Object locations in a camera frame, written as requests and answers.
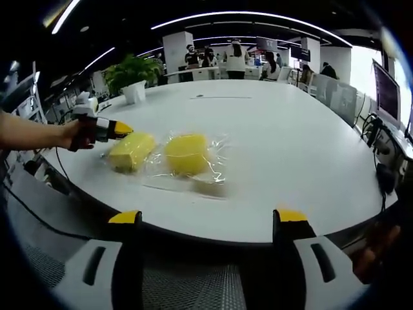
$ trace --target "clear plastic wrap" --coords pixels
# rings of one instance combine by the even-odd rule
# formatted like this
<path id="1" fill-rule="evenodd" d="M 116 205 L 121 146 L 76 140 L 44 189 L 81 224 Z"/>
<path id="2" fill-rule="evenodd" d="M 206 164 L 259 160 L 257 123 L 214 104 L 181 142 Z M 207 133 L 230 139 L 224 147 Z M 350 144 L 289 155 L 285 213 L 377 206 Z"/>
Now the clear plastic wrap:
<path id="1" fill-rule="evenodd" d="M 205 150 L 202 146 L 202 137 L 205 139 Z M 174 150 L 171 150 L 173 141 L 178 144 L 176 149 L 185 149 L 186 154 L 174 153 Z M 180 144 L 186 142 L 195 146 L 183 147 Z M 226 135 L 203 136 L 171 132 L 146 159 L 141 171 L 142 185 L 168 191 L 192 191 L 212 198 L 225 198 L 228 148 Z"/>

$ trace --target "person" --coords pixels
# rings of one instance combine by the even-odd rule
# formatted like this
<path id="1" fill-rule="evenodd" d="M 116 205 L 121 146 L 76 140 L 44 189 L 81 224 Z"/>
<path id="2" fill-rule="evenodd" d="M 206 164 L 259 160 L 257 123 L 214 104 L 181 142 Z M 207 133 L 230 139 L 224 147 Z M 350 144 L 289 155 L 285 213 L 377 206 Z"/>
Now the person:
<path id="1" fill-rule="evenodd" d="M 245 64 L 249 56 L 241 46 L 238 39 L 233 39 L 231 45 L 227 46 L 224 53 L 224 60 L 227 61 L 227 72 L 230 79 L 244 79 Z"/>
<path id="2" fill-rule="evenodd" d="M 336 71 L 333 69 L 332 66 L 330 66 L 329 63 L 324 62 L 323 63 L 323 69 L 321 69 L 321 73 L 324 76 L 328 76 L 329 78 L 332 79 L 338 79 Z M 326 106 L 331 105 L 331 99 L 333 96 L 333 92 L 337 91 L 337 83 L 331 79 L 328 79 L 326 89 L 325 89 L 325 99 L 326 99 Z"/>
<path id="3" fill-rule="evenodd" d="M 323 63 L 323 68 L 321 69 L 320 74 L 323 74 L 324 76 L 329 76 L 332 79 L 338 79 L 336 71 L 327 62 Z"/>
<path id="4" fill-rule="evenodd" d="M 162 61 L 162 54 L 161 53 L 157 53 L 154 61 L 157 63 L 158 67 L 159 67 L 159 74 L 157 75 L 157 84 L 158 86 L 161 85 L 166 85 L 168 84 L 168 78 L 165 76 L 165 68 L 163 66 L 163 61 Z"/>
<path id="5" fill-rule="evenodd" d="M 280 72 L 280 67 L 274 60 L 273 52 L 265 52 L 265 59 L 268 61 L 263 65 L 263 73 L 261 79 L 270 79 L 276 81 Z"/>
<path id="6" fill-rule="evenodd" d="M 301 75 L 301 79 L 299 80 L 300 83 L 304 83 L 305 85 L 309 85 L 311 81 L 311 76 L 313 75 L 314 71 L 311 70 L 310 66 L 303 65 L 303 73 Z"/>
<path id="7" fill-rule="evenodd" d="M 214 51 L 211 48 L 205 50 L 204 60 L 202 62 L 202 67 L 216 67 L 218 66 L 218 60 L 214 55 Z"/>
<path id="8" fill-rule="evenodd" d="M 199 63 L 198 63 L 198 53 L 195 51 L 195 48 L 193 45 L 188 44 L 186 46 L 186 49 L 188 50 L 188 52 L 185 54 L 185 63 L 188 63 L 188 67 L 198 67 Z"/>
<path id="9" fill-rule="evenodd" d="M 210 45 L 205 45 L 205 55 L 214 54 L 214 50 L 210 47 Z"/>
<path id="10" fill-rule="evenodd" d="M 0 112 L 0 149 L 34 150 L 51 147 L 69 149 L 83 127 L 90 124 L 78 120 L 65 125 L 45 125 Z M 90 139 L 80 138 L 80 149 L 93 149 Z"/>
<path id="11" fill-rule="evenodd" d="M 283 66 L 283 59 L 281 58 L 281 55 L 277 53 L 277 65 L 281 68 Z"/>

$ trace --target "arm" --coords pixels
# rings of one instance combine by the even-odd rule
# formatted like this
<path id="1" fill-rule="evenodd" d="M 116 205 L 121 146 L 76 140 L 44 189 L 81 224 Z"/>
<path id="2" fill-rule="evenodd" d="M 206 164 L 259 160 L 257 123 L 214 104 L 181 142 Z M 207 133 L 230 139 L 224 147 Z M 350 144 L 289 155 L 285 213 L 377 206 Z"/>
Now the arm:
<path id="1" fill-rule="evenodd" d="M 69 149 L 83 126 L 78 121 L 66 125 L 45 125 L 0 112 L 0 149 L 33 150 L 49 147 Z M 84 148 L 93 146 L 86 141 Z"/>

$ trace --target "white table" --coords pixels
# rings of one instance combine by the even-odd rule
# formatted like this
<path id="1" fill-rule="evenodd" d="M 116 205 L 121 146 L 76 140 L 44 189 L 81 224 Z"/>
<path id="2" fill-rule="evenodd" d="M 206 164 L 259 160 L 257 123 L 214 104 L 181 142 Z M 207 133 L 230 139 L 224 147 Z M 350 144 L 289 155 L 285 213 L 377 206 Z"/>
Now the white table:
<path id="1" fill-rule="evenodd" d="M 199 81 L 155 87 L 147 104 L 122 97 L 101 113 L 158 141 L 170 130 L 228 134 L 229 198 L 141 186 L 100 158 L 114 142 L 59 155 L 71 181 L 119 211 L 139 209 L 144 222 L 230 242 L 271 242 L 272 211 L 303 211 L 317 235 L 377 215 L 381 208 L 373 153 L 329 108 L 292 85 L 264 81 Z M 55 152 L 45 158 L 62 172 Z M 397 200 L 387 197 L 386 206 Z"/>

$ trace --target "computer monitor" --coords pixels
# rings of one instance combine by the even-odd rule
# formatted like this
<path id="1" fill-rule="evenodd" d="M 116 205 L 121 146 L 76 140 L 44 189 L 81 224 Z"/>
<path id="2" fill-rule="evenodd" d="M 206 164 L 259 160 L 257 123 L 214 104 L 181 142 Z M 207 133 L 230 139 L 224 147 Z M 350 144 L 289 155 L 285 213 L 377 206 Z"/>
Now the computer monitor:
<path id="1" fill-rule="evenodd" d="M 291 47 L 291 57 L 304 61 L 311 61 L 311 51 L 305 48 L 293 46 Z"/>
<path id="2" fill-rule="evenodd" d="M 373 59 L 376 75 L 377 115 L 400 129 L 400 88 L 392 76 Z"/>

